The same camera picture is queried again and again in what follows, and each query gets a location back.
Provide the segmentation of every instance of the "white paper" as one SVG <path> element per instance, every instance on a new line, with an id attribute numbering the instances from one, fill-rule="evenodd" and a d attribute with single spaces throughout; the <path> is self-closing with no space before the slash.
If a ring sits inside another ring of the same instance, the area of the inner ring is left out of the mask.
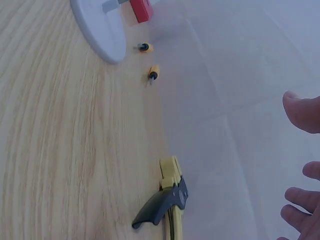
<path id="1" fill-rule="evenodd" d="M 170 153 L 189 189 L 185 240 L 298 238 L 284 193 L 320 135 L 295 128 L 282 94 L 320 95 L 316 0 L 161 0 L 149 23 Z"/>

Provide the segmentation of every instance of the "white plastic object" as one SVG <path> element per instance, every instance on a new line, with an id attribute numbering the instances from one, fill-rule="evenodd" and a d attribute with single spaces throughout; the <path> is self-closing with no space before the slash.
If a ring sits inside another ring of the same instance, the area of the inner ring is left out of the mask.
<path id="1" fill-rule="evenodd" d="M 126 35 L 118 0 L 70 0 L 75 19 L 90 46 L 116 64 L 126 55 Z"/>

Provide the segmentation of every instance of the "wood grain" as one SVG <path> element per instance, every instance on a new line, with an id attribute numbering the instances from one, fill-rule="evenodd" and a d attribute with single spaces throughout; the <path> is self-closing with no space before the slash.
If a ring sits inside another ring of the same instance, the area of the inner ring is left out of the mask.
<path id="1" fill-rule="evenodd" d="M 167 157 L 152 55 L 129 3 L 127 57 L 108 65 L 69 0 L 0 3 L 0 239 L 162 239 L 131 222 L 159 187 Z"/>

